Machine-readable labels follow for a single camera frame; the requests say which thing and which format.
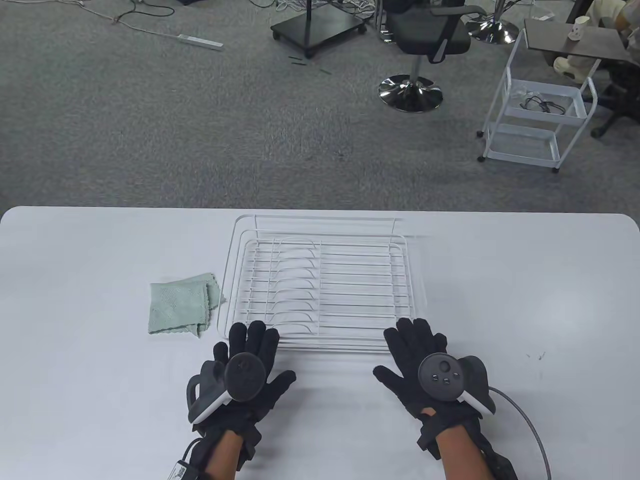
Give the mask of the person's right hand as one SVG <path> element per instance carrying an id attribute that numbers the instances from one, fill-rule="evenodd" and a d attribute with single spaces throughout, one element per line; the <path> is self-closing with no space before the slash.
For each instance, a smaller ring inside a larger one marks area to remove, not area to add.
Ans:
<path id="1" fill-rule="evenodd" d="M 445 334 L 433 333 L 424 318 L 400 318 L 395 327 L 383 332 L 385 341 L 401 375 L 378 365 L 373 375 L 396 395 L 409 414 L 422 423 L 418 445 L 426 450 L 435 446 L 435 438 L 445 430 L 462 426 L 471 441 L 484 450 L 486 442 L 480 427 L 480 413 L 457 400 L 439 401 L 428 395 L 419 384 L 418 370 L 430 354 L 446 354 Z"/>

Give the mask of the person's left hand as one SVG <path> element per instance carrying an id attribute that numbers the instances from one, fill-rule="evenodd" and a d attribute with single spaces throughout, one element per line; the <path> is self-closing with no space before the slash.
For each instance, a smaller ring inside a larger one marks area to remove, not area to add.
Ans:
<path id="1" fill-rule="evenodd" d="M 274 327 L 267 328 L 261 320 L 256 320 L 246 326 L 236 322 L 231 326 L 228 342 L 218 342 L 213 348 L 213 360 L 205 361 L 200 373 L 190 378 L 187 385 L 187 406 L 198 405 L 203 408 L 203 402 L 195 395 L 204 395 L 206 391 L 213 391 L 228 370 L 232 359 L 237 355 L 250 354 L 262 362 L 265 377 L 269 377 L 274 366 L 275 355 L 279 345 L 279 332 Z M 193 430 L 198 432 L 208 443 L 217 445 L 222 434 L 231 431 L 242 438 L 243 444 L 258 445 L 262 436 L 256 424 L 265 418 L 275 403 L 290 388 L 297 379 L 292 370 L 283 371 L 271 382 L 263 381 L 260 390 L 253 398 L 246 401 L 231 400 L 215 409 L 200 423 L 192 423 Z"/>

